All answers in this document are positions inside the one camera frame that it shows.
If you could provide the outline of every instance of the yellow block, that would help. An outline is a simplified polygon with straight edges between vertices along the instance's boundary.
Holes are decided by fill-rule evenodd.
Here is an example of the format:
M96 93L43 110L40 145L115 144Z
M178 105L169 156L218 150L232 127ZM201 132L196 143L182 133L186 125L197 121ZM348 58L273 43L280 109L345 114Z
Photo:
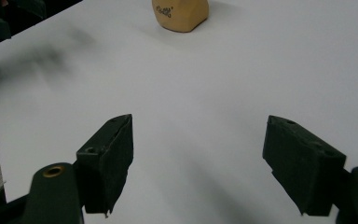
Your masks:
M152 0L158 23L172 31L190 32L209 15L208 0Z

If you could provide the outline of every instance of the white table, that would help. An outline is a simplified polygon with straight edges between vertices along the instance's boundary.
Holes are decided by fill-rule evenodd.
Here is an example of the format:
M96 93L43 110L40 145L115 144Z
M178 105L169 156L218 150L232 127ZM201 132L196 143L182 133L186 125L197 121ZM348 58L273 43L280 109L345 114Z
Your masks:
M358 166L358 1L210 1L189 34L151 1L84 0L0 44L7 198L133 114L135 157L112 216L86 223L334 223L302 217L262 159L268 115Z

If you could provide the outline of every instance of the white surface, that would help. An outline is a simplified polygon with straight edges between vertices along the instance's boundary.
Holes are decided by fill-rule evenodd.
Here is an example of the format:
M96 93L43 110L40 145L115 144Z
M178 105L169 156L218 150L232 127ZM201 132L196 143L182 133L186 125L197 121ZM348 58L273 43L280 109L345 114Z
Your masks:
M190 34L151 1L85 0L0 44L9 200L133 114L135 158L112 216L86 223L334 223L302 217L262 159L268 115L358 166L358 1L210 1Z

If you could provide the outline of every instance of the screw hole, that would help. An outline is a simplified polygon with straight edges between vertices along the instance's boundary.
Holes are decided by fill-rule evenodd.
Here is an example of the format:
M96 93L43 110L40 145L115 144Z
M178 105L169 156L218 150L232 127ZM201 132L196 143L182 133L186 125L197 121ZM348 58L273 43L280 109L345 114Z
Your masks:
M321 150L321 152L324 154L324 155L326 155L326 156L334 156L334 153L333 152L331 152L331 151L327 151L327 150Z
M88 153L95 153L97 150L94 147L88 147L86 148L86 152Z
M50 177L55 177L57 175L62 174L63 172L63 166L53 166L50 167L49 169L47 169L44 173L43 176L50 178Z

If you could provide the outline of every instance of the brass screw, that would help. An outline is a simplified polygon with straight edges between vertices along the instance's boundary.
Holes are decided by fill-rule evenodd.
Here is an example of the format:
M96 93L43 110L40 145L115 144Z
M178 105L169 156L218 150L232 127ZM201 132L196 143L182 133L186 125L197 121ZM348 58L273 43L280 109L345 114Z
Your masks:
M43 176L47 178L55 177L63 173L64 167L63 166L52 166L48 168L45 172L43 172Z

